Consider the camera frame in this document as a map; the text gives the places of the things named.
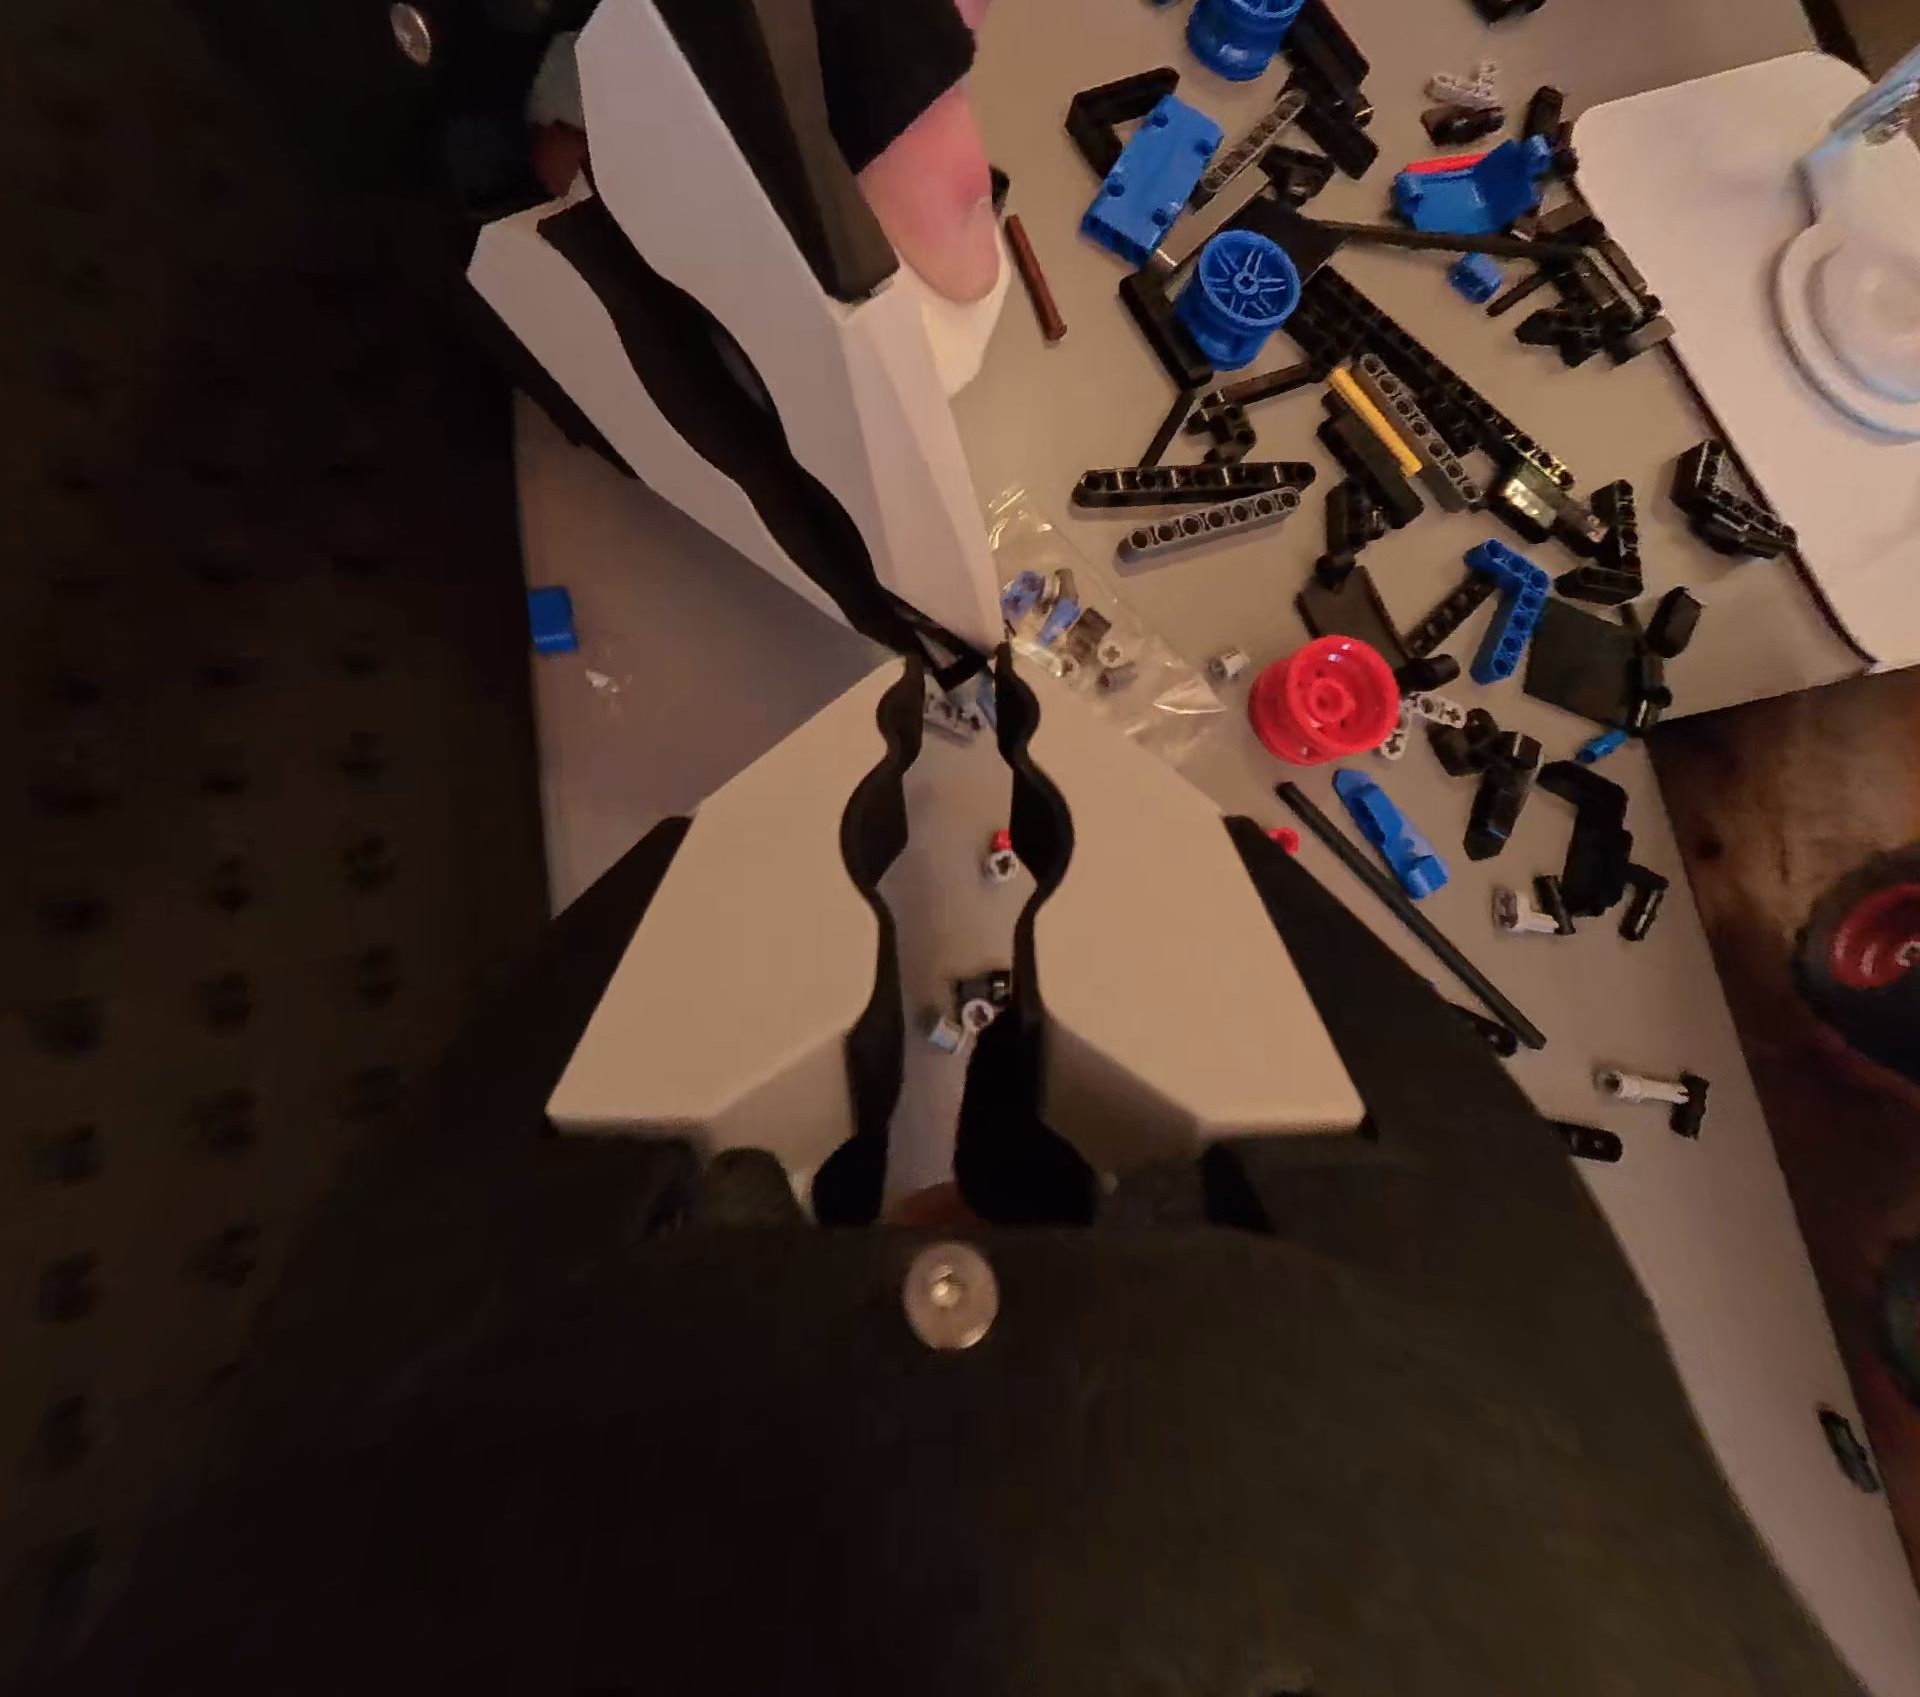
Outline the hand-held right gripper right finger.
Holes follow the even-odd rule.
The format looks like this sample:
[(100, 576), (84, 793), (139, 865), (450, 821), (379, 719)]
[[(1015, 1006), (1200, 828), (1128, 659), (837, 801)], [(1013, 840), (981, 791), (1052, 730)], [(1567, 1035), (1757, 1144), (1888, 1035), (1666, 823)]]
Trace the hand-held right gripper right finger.
[(1266, 900), (1286, 850), (1010, 645), (994, 698), (1031, 890), (1010, 1000), (969, 1063), (973, 1212), (1084, 1227), (1140, 1175), (1362, 1133), (1365, 1097)]

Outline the white book stand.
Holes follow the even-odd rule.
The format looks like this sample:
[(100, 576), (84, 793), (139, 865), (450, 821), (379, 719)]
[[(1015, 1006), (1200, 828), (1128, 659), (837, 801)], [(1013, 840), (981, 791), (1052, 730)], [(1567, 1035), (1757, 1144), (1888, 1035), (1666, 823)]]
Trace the white book stand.
[(1793, 53), (1589, 110), (1585, 194), (1672, 325), (1630, 470), (1709, 605), (1679, 714), (1916, 671), (1916, 53)]

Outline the blue fender piece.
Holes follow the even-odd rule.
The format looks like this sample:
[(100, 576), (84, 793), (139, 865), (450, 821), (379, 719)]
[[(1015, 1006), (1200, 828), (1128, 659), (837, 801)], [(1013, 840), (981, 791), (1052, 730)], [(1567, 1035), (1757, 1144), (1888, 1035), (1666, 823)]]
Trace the blue fender piece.
[(1540, 134), (1508, 140), (1459, 169), (1405, 169), (1388, 203), (1412, 230), (1433, 236), (1503, 234), (1533, 213), (1557, 173), (1557, 146)]

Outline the pile of black building beams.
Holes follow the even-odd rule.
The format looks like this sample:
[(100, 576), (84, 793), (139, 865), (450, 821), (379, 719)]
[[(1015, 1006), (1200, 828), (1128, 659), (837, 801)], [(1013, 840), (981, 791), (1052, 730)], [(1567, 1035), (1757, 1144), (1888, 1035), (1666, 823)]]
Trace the pile of black building beams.
[[(1443, 255), (1448, 287), (1488, 316), (1549, 290), (1550, 302), (1520, 319), (1515, 335), (1564, 366), (1595, 356), (1621, 364), (1666, 345), (1664, 302), (1572, 196), (1579, 154), (1560, 88), (1538, 88), (1519, 132), (1505, 134), (1488, 64), (1474, 79), (1428, 84), (1421, 126), (1435, 154), (1412, 169), (1459, 169), (1534, 134), (1554, 144), (1554, 174), (1511, 230), (1433, 236), (1405, 224), (1388, 200), (1378, 222), (1310, 213), (1334, 176), (1361, 178), (1381, 156), (1365, 88), (1370, 60), (1326, 0), (1306, 2), (1276, 59), (1288, 74), (1260, 122), (1233, 146), (1221, 144), (1160, 250), (1140, 269), (1124, 261), (1119, 279), (1121, 305), (1177, 388), (1172, 408), (1139, 462), (1082, 470), (1070, 502), (1177, 517), (1285, 485), (1305, 499), (1316, 465), (1260, 459), (1255, 413), (1315, 390), (1316, 448), (1337, 477), (1325, 493), (1326, 547), (1296, 606), (1316, 638), (1352, 637), (1392, 669), (1402, 717), (1381, 758), (1399, 754), (1409, 729), (1427, 729), (1443, 768), (1476, 783), (1460, 844), (1476, 862), (1515, 840), (1534, 793), (1571, 806), (1562, 870), (1534, 880), (1534, 903), (1499, 890), (1503, 928), (1572, 932), (1577, 916), (1616, 906), (1627, 915), (1625, 868), (1637, 865), (1628, 795), (1605, 773), (1605, 758), (1647, 736), (1671, 709), (1669, 669), (1693, 641), (1703, 606), (1679, 587), (1641, 619), (1647, 568), (1635, 485), (1582, 489), (1568, 462), (1334, 261), (1370, 244)], [(1178, 96), (1178, 87), (1177, 69), (1156, 66), (1070, 99), (1069, 139), (1098, 189), (1140, 119), (1166, 94)], [(1198, 249), (1226, 229), (1274, 239), (1302, 279), (1294, 316), (1238, 370), (1210, 369), (1174, 314)], [(1464, 557), (1488, 538), (1544, 568), (1550, 598), (1519, 672), (1480, 686), (1470, 669), (1499, 598)]]

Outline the long black axle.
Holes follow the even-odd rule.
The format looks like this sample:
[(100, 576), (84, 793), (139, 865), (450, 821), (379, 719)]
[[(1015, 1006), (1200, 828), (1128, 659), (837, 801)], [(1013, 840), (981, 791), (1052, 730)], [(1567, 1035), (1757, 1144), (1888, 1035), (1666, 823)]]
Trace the long black axle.
[(1421, 943), (1428, 954), (1443, 965), (1448, 975), (1473, 993), (1473, 996), (1516, 1039), (1520, 1047), (1540, 1053), (1549, 1047), (1549, 1036), (1530, 1017), (1526, 1017), (1436, 925), (1433, 925), (1419, 904), (1401, 889), (1401, 885), (1362, 854), (1334, 821), (1309, 796), (1305, 789), (1290, 780), (1274, 784), (1274, 796), (1294, 812), (1309, 832), (1326, 847), (1332, 856), (1349, 868), (1356, 880), (1372, 893), (1405, 931)]

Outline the blue long connector piece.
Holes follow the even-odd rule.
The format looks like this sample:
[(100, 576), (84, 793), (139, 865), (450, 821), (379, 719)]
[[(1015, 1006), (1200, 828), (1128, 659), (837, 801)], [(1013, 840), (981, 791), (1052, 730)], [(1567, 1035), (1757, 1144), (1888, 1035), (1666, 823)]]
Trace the blue long connector piece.
[(1358, 834), (1411, 900), (1427, 900), (1452, 880), (1445, 856), (1368, 773), (1340, 768), (1332, 789)]

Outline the blue angled beam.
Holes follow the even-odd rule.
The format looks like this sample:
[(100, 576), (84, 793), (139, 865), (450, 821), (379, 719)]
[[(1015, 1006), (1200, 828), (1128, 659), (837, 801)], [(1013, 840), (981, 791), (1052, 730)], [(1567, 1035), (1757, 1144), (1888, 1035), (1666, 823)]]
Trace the blue angled beam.
[(1480, 686), (1511, 680), (1525, 664), (1529, 647), (1552, 597), (1552, 578), (1530, 559), (1488, 538), (1462, 559), (1466, 571), (1488, 581), (1499, 598), (1490, 628), (1468, 674)]

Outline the red wheel hub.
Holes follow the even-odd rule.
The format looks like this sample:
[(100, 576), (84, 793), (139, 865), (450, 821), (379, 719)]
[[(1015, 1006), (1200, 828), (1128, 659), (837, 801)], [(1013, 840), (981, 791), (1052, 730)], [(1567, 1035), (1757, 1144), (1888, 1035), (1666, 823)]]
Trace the red wheel hub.
[(1330, 634), (1266, 664), (1246, 717), (1265, 750), (1310, 771), (1381, 749), (1401, 725), (1402, 691), (1370, 645)]

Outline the small grey axle assembly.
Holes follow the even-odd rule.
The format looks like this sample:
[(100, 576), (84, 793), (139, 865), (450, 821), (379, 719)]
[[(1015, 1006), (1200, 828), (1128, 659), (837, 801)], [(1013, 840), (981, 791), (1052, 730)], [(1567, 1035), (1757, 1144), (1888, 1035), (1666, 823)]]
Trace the small grey axle assembly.
[(997, 648), (925, 652), (925, 727), (959, 743), (997, 736)]

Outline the small building pieces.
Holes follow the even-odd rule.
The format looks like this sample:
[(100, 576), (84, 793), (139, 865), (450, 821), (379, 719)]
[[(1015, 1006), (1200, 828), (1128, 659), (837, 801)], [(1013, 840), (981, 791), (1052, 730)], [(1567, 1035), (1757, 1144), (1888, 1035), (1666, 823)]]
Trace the small building pieces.
[[(1651, 868), (1627, 865), (1625, 890), (1628, 893), (1622, 932), (1628, 940), (1645, 940), (1649, 928), (1658, 919), (1669, 880)], [(935, 1014), (925, 1027), (927, 1042), (949, 1057), (969, 1059), (978, 1036), (989, 1031), (1001, 1012), (1009, 1008), (1013, 979), (1006, 973), (986, 973), (976, 981), (959, 982), (955, 988), (952, 1012)], [(1486, 1008), (1473, 1010), (1452, 999), (1443, 1000), (1473, 1035), (1499, 1059), (1511, 1061), (1522, 1047)], [(1677, 1078), (1658, 1078), (1619, 1069), (1600, 1069), (1595, 1072), (1595, 1087), (1603, 1097), (1622, 1104), (1664, 1106), (1669, 1110), (1669, 1129), (1694, 1140), (1707, 1121), (1707, 1108), (1712, 1085), (1693, 1072)], [(1614, 1163), (1622, 1156), (1621, 1138), (1599, 1126), (1559, 1121), (1560, 1133), (1572, 1156), (1600, 1163)]]

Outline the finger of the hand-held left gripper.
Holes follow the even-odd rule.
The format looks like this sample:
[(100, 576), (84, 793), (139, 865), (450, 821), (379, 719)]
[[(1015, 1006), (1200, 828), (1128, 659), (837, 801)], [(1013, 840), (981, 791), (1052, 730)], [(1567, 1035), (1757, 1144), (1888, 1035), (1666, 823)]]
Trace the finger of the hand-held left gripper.
[(939, 625), (884, 584), (747, 352), (643, 259), (605, 203), (486, 224), (469, 282), (549, 379), (545, 408), (576, 410), (647, 489), (824, 615), (935, 656)]
[(639, 255), (743, 351), (880, 584), (994, 645), (994, 557), (917, 282), (820, 287), (655, 0), (601, 0), (579, 70), (593, 181)]

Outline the clear zip bag with pieces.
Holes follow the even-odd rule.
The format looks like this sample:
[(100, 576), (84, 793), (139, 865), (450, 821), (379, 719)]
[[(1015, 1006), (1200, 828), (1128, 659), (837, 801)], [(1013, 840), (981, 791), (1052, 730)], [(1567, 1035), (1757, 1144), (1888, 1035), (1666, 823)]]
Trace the clear zip bag with pieces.
[(1172, 767), (1226, 720), (1221, 691), (1126, 592), (1109, 536), (1064, 530), (1015, 485), (986, 507), (1003, 630), (1082, 705)]

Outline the dark grey long beam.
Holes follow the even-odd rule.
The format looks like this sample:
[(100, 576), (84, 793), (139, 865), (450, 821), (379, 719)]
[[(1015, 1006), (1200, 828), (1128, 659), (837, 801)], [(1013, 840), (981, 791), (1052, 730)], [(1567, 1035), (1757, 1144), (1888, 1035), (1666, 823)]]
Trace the dark grey long beam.
[(1300, 507), (1302, 490), (1296, 485), (1246, 495), (1224, 505), (1194, 507), (1177, 517), (1131, 528), (1116, 540), (1115, 561), (1123, 571), (1137, 571), (1242, 538), (1274, 535), (1298, 515)]

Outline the black toy truck box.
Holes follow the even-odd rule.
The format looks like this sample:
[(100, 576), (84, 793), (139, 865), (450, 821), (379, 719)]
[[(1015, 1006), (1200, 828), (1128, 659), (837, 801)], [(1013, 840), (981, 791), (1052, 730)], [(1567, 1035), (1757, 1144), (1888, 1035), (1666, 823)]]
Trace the black toy truck box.
[(1916, 671), (1669, 720), (1657, 1039), (1703, 1138), (1622, 1219), (1740, 1509), (1866, 1694), (1916, 1694)]

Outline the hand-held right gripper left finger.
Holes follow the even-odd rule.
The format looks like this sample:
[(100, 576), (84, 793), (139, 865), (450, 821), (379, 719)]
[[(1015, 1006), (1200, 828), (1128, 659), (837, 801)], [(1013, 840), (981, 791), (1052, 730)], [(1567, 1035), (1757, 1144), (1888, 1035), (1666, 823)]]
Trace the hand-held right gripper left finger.
[(880, 1216), (903, 1088), (899, 931), (925, 666), (882, 662), (684, 821), (547, 1118), (775, 1156), (818, 1220)]

